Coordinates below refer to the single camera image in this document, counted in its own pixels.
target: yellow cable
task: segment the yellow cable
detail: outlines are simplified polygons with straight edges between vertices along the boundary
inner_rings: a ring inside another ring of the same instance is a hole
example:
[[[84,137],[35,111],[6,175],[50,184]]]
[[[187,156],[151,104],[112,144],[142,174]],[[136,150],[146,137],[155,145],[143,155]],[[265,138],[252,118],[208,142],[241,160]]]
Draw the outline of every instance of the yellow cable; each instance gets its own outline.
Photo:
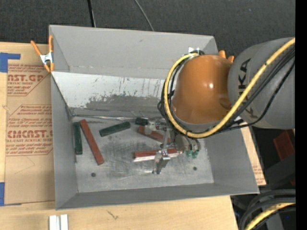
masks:
[[[177,121],[174,119],[171,111],[170,111],[170,106],[168,104],[168,84],[170,81],[170,78],[172,76],[172,73],[174,71],[174,69],[177,67],[177,65],[185,60],[186,58],[189,58],[191,56],[197,55],[196,53],[194,54],[187,54],[184,55],[183,57],[181,57],[179,60],[177,60],[172,68],[170,69],[166,80],[165,80],[165,88],[164,88],[164,107],[165,107],[165,112],[169,118],[169,120],[171,121],[171,123],[175,126],[175,128],[177,130],[179,130],[181,133],[187,135],[188,137],[191,138],[204,138],[207,137],[209,135],[212,135],[213,133],[215,133],[216,131],[218,131],[230,118],[231,116],[235,113],[235,111],[237,110],[237,108],[241,105],[241,103],[244,101],[245,97],[248,95],[248,93],[250,92],[250,90],[252,89],[252,87],[255,85],[256,81],[258,80],[258,78],[261,76],[261,74],[265,71],[266,67],[271,64],[281,53],[283,53],[288,47],[290,47],[292,44],[295,43],[295,38],[291,39],[290,41],[288,41],[287,43],[285,43],[280,49],[278,49],[263,65],[262,67],[258,70],[258,72],[255,74],[255,76],[252,78],[252,80],[250,81],[249,85],[247,86],[247,88],[243,91],[243,93],[241,94],[241,96],[239,97],[239,99],[236,101],[236,103],[233,105],[233,107],[230,109],[230,111],[227,113],[227,115],[220,121],[220,123],[218,125],[216,125],[214,128],[212,128],[211,130],[207,131],[207,132],[203,132],[203,133],[193,133],[193,132],[189,132],[187,130],[185,130],[184,128],[182,128]]]
[[[261,212],[259,215],[257,215],[246,227],[244,230],[252,230],[259,222],[261,222],[263,219],[267,218],[269,215],[273,214],[277,210],[281,208],[285,208],[290,205],[294,205],[295,203],[280,203],[273,205],[271,207],[268,207],[265,211]]]

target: black floor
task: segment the black floor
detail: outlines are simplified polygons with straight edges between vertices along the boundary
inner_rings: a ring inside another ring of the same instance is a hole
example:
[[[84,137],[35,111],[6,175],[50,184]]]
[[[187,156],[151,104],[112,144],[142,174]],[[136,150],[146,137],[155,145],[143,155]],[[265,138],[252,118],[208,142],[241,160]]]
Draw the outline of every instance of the black floor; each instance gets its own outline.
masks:
[[[295,0],[138,0],[155,31],[213,35],[237,56],[249,46],[295,35]],[[150,30],[134,0],[92,0],[97,27]],[[0,41],[47,43],[48,25],[91,26],[86,0],[0,0]],[[258,131],[264,167],[278,161]],[[285,229],[294,229],[293,225]]]

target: black wire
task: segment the black wire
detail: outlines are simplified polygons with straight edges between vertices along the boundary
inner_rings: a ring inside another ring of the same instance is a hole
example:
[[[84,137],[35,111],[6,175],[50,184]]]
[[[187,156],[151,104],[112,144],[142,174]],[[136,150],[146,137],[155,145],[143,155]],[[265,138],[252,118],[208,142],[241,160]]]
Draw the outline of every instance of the black wire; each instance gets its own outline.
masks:
[[[249,124],[246,124],[246,125],[240,125],[240,126],[236,126],[236,127],[229,127],[229,128],[225,128],[225,129],[222,129],[222,130],[219,130],[219,131],[216,131],[215,133],[213,133],[212,135],[210,136],[213,136],[213,135],[216,135],[216,134],[220,134],[220,133],[223,133],[223,132],[226,132],[226,131],[230,131],[230,130],[235,130],[235,129],[238,129],[238,128],[244,128],[244,127],[248,127],[250,125],[254,125],[255,123],[259,122],[267,113],[270,105],[272,104],[275,96],[277,95],[278,91],[280,90],[280,88],[282,87],[283,83],[285,82],[285,80],[287,79],[287,77],[290,75],[292,69],[294,68],[295,66],[295,60],[291,66],[291,68],[287,71],[286,75],[283,77],[282,81],[280,82],[280,84],[278,85],[278,87],[276,88],[276,90],[274,91],[272,97],[270,98],[269,102],[267,103],[263,113],[261,114],[261,116],[254,122],[252,123],[249,123]]]
[[[244,230],[244,227],[246,225],[247,219],[255,213],[255,211],[263,208],[263,207],[270,207],[276,204],[282,204],[282,203],[294,203],[295,204],[295,197],[285,197],[285,198],[275,198],[271,199],[265,202],[258,203],[251,208],[249,208],[242,216],[239,224],[239,230]]]
[[[278,190],[272,190],[272,191],[268,191],[266,193],[262,193],[259,194],[258,196],[254,197],[249,205],[248,208],[254,206],[259,200],[264,199],[266,197],[269,196],[290,196],[290,195],[294,195],[295,196],[295,189],[278,189]]]
[[[154,32],[154,28],[153,28],[152,24],[150,23],[149,19],[147,18],[147,15],[145,14],[143,8],[140,6],[140,4],[139,4],[139,2],[137,0],[134,0],[134,1],[137,4],[137,6],[139,7],[139,9],[141,10],[142,14],[144,15],[144,17],[145,17],[147,23],[149,24],[151,30]]]
[[[251,102],[259,95],[259,93],[267,86],[267,84],[272,80],[272,78],[276,75],[277,72],[280,71],[284,65],[291,60],[292,57],[295,56],[295,46],[290,49],[282,59],[275,65],[275,67],[270,71],[270,73],[266,76],[264,81],[259,85],[259,87],[253,92],[253,94],[248,98],[248,100],[238,109],[232,117],[228,120],[227,124],[224,128],[228,128],[233,125],[233,121],[245,111],[245,109],[251,104]]]
[[[95,22],[95,18],[94,18],[94,12],[93,12],[93,9],[92,9],[91,0],[87,0],[87,6],[88,6],[88,11],[90,13],[92,27],[96,27],[96,22]]]
[[[272,71],[267,75],[267,77],[265,78],[265,80],[261,83],[261,85],[257,88],[257,90],[249,97],[249,99],[245,102],[245,104],[237,111],[235,112],[232,117],[230,119],[232,119],[231,122],[228,122],[228,124],[226,126],[224,126],[222,129],[220,129],[219,131],[216,131],[215,133],[211,134],[210,136],[213,136],[213,135],[216,135],[216,134],[220,134],[220,133],[223,133],[223,132],[226,132],[226,131],[231,131],[231,130],[235,130],[235,129],[239,129],[239,128],[243,128],[243,127],[248,127],[250,125],[253,125],[257,122],[259,122],[264,116],[265,114],[267,113],[270,105],[272,104],[275,96],[277,95],[278,91],[280,90],[280,88],[282,87],[283,83],[285,82],[285,80],[287,79],[287,77],[289,76],[289,74],[291,73],[292,69],[294,68],[295,66],[295,60],[292,64],[292,66],[290,67],[290,69],[287,71],[286,75],[283,77],[283,79],[281,80],[280,84],[278,85],[278,87],[276,88],[276,90],[274,91],[272,97],[270,98],[268,104],[266,105],[262,115],[254,122],[252,123],[249,123],[249,124],[246,124],[246,125],[241,125],[241,126],[236,126],[236,127],[231,127],[233,124],[237,123],[236,121],[234,121],[247,107],[248,105],[250,105],[250,103],[257,97],[257,95],[260,93],[261,90],[263,90],[263,88],[270,82],[270,80],[275,76],[275,74],[289,61],[291,60],[291,58],[293,58],[295,56],[295,45],[294,47],[292,47],[284,56],[283,58],[276,64],[276,66],[272,69]],[[177,68],[176,68],[176,71],[175,71],[175,74],[173,75],[173,78],[172,78],[172,83],[171,83],[171,91],[172,91],[172,87],[173,87],[173,82],[174,82],[174,79],[175,79],[175,75],[177,74],[177,72],[179,71],[180,67],[181,67],[181,64],[185,61],[185,60],[182,60]],[[164,93],[164,88],[165,88],[165,84],[163,85],[163,88],[162,88],[162,97],[161,97],[161,103],[162,100],[164,99],[163,98],[163,93]],[[160,105],[160,108],[158,108],[159,111],[161,112],[161,109],[164,110],[164,105]],[[162,116],[164,118],[166,118],[168,120],[168,117],[165,113],[165,110],[164,110],[164,113],[162,114]]]
[[[288,207],[285,208],[281,208],[278,211],[272,213],[271,215],[269,215],[267,218],[263,219],[261,222],[259,222],[252,230],[258,230],[259,228],[261,228],[269,219],[271,219],[273,216],[275,216],[276,214],[282,214],[282,213],[287,213],[287,212],[291,212],[291,211],[296,211],[296,207],[293,205],[290,205]]]

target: gray sheet metal tray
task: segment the gray sheet metal tray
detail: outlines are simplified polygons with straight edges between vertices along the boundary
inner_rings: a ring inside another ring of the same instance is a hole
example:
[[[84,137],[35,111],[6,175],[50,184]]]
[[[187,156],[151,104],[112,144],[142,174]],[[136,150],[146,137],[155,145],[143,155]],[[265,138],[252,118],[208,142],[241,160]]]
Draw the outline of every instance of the gray sheet metal tray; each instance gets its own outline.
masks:
[[[133,153],[158,149],[142,136],[136,117],[159,117],[164,79],[189,47],[218,54],[212,36],[103,28],[50,26],[56,208],[140,203],[257,193],[240,130],[201,139],[198,158],[179,155],[160,175],[153,161]],[[82,133],[75,155],[72,123],[86,119],[105,163],[98,166]],[[106,137],[99,130],[130,121],[130,129]]]

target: blue tape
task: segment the blue tape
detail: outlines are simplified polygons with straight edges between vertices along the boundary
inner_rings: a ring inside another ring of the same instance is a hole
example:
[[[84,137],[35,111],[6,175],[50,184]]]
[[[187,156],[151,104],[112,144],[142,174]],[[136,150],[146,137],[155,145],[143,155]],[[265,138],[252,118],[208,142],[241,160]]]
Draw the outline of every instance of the blue tape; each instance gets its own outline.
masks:
[[[0,206],[4,205],[4,182],[0,183]]]
[[[0,53],[0,72],[8,72],[9,59],[20,59],[20,54]]]

